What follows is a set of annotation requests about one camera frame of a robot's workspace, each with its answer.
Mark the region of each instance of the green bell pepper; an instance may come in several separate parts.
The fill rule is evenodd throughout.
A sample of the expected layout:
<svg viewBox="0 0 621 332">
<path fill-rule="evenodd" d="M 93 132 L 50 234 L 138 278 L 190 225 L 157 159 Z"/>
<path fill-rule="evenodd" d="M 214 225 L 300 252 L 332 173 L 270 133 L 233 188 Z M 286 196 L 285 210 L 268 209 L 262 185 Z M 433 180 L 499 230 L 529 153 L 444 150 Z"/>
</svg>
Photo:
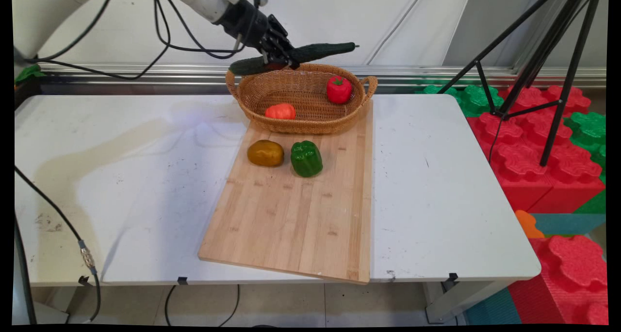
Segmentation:
<svg viewBox="0 0 621 332">
<path fill-rule="evenodd" d="M 293 144 L 291 147 L 291 165 L 301 177 L 312 177 L 324 169 L 317 145 L 308 140 Z"/>
</svg>

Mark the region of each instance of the green cucumber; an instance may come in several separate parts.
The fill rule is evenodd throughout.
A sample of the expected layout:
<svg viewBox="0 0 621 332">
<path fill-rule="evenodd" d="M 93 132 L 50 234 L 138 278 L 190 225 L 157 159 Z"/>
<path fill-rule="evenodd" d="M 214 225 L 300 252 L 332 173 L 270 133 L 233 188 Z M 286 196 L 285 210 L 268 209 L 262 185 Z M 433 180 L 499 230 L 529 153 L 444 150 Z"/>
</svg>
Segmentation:
<svg viewBox="0 0 621 332">
<path fill-rule="evenodd" d="M 326 56 L 348 53 L 354 49 L 356 49 L 356 45 L 353 42 L 346 44 L 312 44 L 292 49 L 289 55 L 302 64 L 326 58 Z M 229 69 L 237 76 L 255 75 L 256 73 L 271 71 L 263 67 L 262 56 L 237 60 L 230 65 Z"/>
</svg>

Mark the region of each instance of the yellow potato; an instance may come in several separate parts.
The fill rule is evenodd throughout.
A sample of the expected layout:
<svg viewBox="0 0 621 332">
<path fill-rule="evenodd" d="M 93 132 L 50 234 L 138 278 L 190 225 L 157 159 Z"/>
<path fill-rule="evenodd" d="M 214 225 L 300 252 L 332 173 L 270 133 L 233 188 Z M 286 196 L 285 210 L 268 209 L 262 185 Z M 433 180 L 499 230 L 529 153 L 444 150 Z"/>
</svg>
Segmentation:
<svg viewBox="0 0 621 332">
<path fill-rule="evenodd" d="M 278 166 L 284 160 L 284 150 L 271 140 L 258 140 L 248 148 L 248 159 L 259 166 Z"/>
</svg>

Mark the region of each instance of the wooden cutting board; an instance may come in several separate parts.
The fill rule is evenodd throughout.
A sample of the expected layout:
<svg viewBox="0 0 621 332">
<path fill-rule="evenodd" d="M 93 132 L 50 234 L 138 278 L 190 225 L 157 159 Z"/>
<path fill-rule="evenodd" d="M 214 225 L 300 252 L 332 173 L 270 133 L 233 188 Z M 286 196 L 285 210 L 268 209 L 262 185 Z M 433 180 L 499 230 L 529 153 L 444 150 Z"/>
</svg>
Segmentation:
<svg viewBox="0 0 621 332">
<path fill-rule="evenodd" d="M 198 256 L 334 281 L 366 284 L 370 275 L 373 102 L 347 131 L 329 135 L 273 133 L 250 124 Z M 284 162 L 256 166 L 248 146 L 282 145 Z M 317 144 L 324 169 L 295 174 L 291 146 Z"/>
</svg>

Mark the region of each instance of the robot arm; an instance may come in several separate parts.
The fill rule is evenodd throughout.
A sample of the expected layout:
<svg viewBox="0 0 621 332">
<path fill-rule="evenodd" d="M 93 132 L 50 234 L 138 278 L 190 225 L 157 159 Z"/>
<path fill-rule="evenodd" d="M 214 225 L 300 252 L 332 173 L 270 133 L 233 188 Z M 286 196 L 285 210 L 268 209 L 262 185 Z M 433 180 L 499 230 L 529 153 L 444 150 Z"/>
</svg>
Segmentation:
<svg viewBox="0 0 621 332">
<path fill-rule="evenodd" d="M 14 59 L 32 58 L 58 26 L 80 5 L 88 0 L 13 0 L 13 16 L 20 21 L 13 22 Z M 215 25 L 222 25 L 224 31 L 247 47 L 262 54 L 264 64 L 272 69 L 287 65 L 297 68 L 299 64 L 288 52 L 293 49 L 287 39 L 287 32 L 270 15 L 266 17 L 258 10 L 268 0 L 181 0 L 198 14 Z"/>
</svg>

